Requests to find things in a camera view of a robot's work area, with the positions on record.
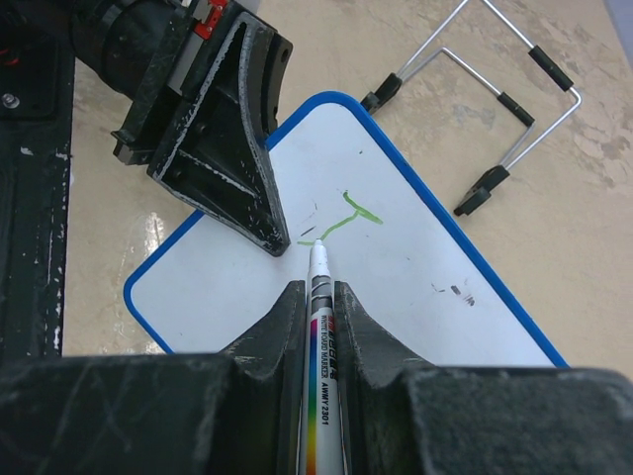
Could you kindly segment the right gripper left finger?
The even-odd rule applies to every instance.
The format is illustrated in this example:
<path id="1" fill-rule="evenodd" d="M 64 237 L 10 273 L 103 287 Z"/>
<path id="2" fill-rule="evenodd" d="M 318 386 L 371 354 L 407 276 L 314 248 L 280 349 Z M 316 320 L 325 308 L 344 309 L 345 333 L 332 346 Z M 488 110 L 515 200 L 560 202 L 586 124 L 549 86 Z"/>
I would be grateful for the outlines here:
<path id="1" fill-rule="evenodd" d="M 217 353 L 24 360 L 1 371 L 5 474 L 292 474 L 306 290 Z"/>

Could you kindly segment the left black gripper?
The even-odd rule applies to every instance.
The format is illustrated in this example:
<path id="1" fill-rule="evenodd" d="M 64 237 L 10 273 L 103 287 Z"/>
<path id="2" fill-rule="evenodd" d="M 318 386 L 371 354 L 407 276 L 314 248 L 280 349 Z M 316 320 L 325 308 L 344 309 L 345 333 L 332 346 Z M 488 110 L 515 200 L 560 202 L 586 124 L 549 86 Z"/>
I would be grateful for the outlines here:
<path id="1" fill-rule="evenodd" d="M 234 22 L 236 70 L 209 72 Z M 290 238 L 265 141 L 278 128 L 292 43 L 250 12 L 237 16 L 234 1 L 71 1 L 68 36 L 75 55 L 133 102 L 113 133 L 118 160 L 146 165 L 157 150 L 155 181 L 282 255 Z"/>

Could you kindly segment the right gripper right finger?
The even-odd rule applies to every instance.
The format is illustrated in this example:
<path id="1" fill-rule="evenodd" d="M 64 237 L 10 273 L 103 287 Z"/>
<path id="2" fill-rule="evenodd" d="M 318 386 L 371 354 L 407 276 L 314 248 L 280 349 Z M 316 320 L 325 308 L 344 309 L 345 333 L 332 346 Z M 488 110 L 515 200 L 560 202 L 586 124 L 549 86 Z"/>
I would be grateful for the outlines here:
<path id="1" fill-rule="evenodd" d="M 609 370 L 439 367 L 334 285 L 352 474 L 628 474 L 632 384 Z"/>

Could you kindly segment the white whiteboard marker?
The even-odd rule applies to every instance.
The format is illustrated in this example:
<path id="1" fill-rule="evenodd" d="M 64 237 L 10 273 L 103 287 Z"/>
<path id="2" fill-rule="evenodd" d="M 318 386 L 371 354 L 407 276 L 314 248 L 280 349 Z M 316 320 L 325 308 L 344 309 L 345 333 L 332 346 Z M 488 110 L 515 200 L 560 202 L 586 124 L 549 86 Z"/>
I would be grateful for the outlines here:
<path id="1" fill-rule="evenodd" d="M 332 280 L 327 251 L 316 240 L 307 278 L 300 474 L 343 474 L 342 426 Z"/>

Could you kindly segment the blue framed whiteboard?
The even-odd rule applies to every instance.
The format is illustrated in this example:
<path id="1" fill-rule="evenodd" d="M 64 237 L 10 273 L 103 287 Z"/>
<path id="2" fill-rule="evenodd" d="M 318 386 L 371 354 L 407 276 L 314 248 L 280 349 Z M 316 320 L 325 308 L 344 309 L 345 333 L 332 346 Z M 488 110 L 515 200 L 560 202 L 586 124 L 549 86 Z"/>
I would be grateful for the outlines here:
<path id="1" fill-rule="evenodd" d="M 322 239 L 334 279 L 427 361 L 564 366 L 389 138 L 350 96 L 307 100 L 268 141 L 291 237 L 279 257 L 192 214 L 127 280 L 125 303 L 168 352 L 215 352 L 308 274 Z"/>

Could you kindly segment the black base frame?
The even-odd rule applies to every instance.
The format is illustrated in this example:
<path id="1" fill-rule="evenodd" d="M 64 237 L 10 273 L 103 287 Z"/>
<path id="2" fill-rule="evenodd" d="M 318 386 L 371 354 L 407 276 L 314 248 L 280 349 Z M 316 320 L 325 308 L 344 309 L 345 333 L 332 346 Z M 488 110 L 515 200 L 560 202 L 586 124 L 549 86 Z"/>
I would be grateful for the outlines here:
<path id="1" fill-rule="evenodd" d="M 1 362 L 62 350 L 75 60 L 27 26 L 1 33 Z"/>

